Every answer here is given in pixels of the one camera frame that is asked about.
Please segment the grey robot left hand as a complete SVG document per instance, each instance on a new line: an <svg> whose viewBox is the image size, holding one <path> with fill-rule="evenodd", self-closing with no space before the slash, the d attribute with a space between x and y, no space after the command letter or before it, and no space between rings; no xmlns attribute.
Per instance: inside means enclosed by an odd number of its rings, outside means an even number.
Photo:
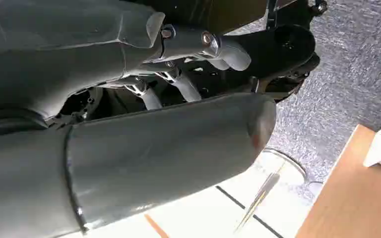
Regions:
<svg viewBox="0 0 381 238"><path fill-rule="evenodd" d="M0 0L0 238L87 233L180 199L245 171L274 130L267 95L163 107L140 90L143 112L56 129L67 99L95 86L135 86L195 57L245 70L249 54L205 29L162 37L165 13L122 0Z"/></svg>

